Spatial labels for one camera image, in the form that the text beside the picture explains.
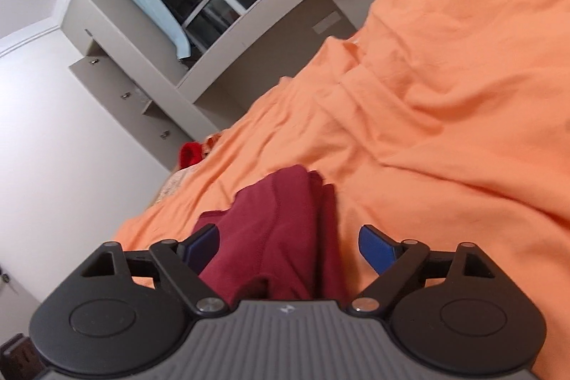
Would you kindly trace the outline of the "small orange patterned cloth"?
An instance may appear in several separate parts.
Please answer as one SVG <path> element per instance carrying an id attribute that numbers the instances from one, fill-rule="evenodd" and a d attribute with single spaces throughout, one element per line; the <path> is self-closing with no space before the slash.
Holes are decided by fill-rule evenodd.
<path id="1" fill-rule="evenodd" d="M 221 138 L 221 135 L 222 135 L 221 132 L 211 134 L 202 142 L 201 144 L 202 156 L 204 158 L 206 158 L 213 151 L 213 148 L 216 146 L 216 143 Z"/>

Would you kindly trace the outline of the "pale floral pillow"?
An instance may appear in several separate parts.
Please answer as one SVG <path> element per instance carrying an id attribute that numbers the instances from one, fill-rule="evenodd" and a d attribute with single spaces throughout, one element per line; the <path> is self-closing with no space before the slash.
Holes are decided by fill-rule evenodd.
<path id="1" fill-rule="evenodd" d="M 148 207 L 152 207 L 157 203 L 160 203 L 165 198 L 173 195 L 183 184 L 187 177 L 190 177 L 198 168 L 197 165 L 190 166 L 187 168 L 174 170 L 170 173 L 170 176 L 166 178 L 163 185 L 159 188 L 156 196 L 151 200 Z"/>

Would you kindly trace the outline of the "grey window desk unit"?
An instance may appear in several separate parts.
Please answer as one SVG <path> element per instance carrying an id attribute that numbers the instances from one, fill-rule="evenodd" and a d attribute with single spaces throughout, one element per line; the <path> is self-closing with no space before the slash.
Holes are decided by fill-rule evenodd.
<path id="1" fill-rule="evenodd" d="M 73 66 L 101 103 L 147 98 L 200 138 L 237 120 L 328 37 L 348 38 L 373 0 L 69 0 Z"/>

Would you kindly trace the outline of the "grey cabinet with knobs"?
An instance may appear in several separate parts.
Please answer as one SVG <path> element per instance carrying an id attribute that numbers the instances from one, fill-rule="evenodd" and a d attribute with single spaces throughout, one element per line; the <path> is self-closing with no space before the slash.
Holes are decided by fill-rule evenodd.
<path id="1" fill-rule="evenodd" d="M 71 72 L 136 142 L 166 169 L 174 167 L 190 136 L 121 67 L 106 55 L 87 56 L 72 64 Z"/>

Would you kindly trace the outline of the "bright red plush item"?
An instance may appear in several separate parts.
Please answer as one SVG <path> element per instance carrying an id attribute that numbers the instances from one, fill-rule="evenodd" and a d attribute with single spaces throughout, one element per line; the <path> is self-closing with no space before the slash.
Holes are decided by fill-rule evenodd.
<path id="1" fill-rule="evenodd" d="M 187 142 L 179 150 L 178 166 L 183 170 L 200 163 L 203 159 L 202 145 L 198 142 Z"/>

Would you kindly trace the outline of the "dark red garment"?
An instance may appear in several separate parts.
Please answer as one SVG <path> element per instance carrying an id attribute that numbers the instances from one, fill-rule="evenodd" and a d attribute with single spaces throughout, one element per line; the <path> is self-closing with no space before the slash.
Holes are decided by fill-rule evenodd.
<path id="1" fill-rule="evenodd" d="M 241 189 L 227 210 L 202 213 L 219 249 L 200 278 L 234 307 L 245 299 L 335 300 L 349 291 L 341 259 L 336 195 L 320 173 L 296 165 Z"/>

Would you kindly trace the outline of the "orange bed cover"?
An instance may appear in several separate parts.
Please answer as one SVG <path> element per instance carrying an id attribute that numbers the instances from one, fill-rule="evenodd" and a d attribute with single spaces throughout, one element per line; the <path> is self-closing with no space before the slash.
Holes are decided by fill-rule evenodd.
<path id="1" fill-rule="evenodd" d="M 350 290 L 371 224 L 447 250 L 478 244 L 538 305 L 543 379 L 569 375 L 569 0 L 375 0 L 262 95 L 179 190 L 124 223 L 127 249 L 300 164 L 337 192 Z"/>

